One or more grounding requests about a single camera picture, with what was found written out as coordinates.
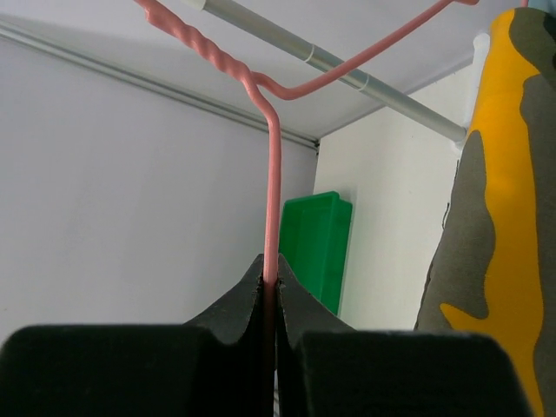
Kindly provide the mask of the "white clothes rack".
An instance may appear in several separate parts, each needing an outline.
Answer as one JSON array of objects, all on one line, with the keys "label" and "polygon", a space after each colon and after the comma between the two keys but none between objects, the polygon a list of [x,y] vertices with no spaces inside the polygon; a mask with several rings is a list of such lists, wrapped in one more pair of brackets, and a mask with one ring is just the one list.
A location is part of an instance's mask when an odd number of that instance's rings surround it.
[{"label": "white clothes rack", "polygon": [[309,43],[234,1],[187,2],[187,5],[190,7],[206,11],[234,25],[236,28],[244,30],[250,35],[275,46],[279,50],[302,60],[304,63],[323,73],[310,82],[297,87],[287,88],[272,80],[269,76],[255,72],[254,76],[257,85],[262,86],[274,96],[280,97],[283,100],[296,100],[339,80],[363,95],[381,102],[390,109],[450,139],[453,143],[461,145],[467,137],[465,128],[449,121],[439,113],[359,69],[362,64],[378,56],[395,43],[398,43],[401,39],[438,15],[450,4],[449,1],[435,3],[390,35],[382,38],[346,62],[343,62],[340,58],[321,47]]}]

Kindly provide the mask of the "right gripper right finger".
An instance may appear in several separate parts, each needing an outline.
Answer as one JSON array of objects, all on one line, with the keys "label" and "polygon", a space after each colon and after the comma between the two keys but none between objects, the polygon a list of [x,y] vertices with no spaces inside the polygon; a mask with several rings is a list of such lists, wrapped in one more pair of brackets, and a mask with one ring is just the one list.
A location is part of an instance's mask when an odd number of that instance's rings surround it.
[{"label": "right gripper right finger", "polygon": [[533,415],[508,355],[489,337],[355,330],[284,257],[276,304],[283,416]]}]

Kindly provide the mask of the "yellow camouflage trousers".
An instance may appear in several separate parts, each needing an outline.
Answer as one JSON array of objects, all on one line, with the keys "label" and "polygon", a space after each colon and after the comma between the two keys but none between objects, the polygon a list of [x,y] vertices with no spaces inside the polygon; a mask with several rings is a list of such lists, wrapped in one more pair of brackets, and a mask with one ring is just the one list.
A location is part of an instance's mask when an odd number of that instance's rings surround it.
[{"label": "yellow camouflage trousers", "polygon": [[415,323],[485,334],[555,413],[555,19],[517,8],[490,48]]}]

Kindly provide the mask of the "green plastic bin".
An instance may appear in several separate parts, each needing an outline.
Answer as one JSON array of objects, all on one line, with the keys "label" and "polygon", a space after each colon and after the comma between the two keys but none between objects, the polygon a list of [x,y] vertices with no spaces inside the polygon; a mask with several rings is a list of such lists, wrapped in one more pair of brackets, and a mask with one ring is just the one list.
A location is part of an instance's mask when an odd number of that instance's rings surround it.
[{"label": "green plastic bin", "polygon": [[279,252],[297,280],[338,314],[353,204],[329,191],[285,202]]}]

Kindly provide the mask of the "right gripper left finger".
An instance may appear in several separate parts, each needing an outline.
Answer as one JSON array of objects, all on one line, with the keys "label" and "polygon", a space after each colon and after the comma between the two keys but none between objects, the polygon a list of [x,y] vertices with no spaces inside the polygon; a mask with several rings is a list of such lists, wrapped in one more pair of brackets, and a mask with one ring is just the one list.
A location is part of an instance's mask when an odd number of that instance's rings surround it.
[{"label": "right gripper left finger", "polygon": [[183,324],[35,325],[1,347],[4,416],[269,416],[262,260]]}]

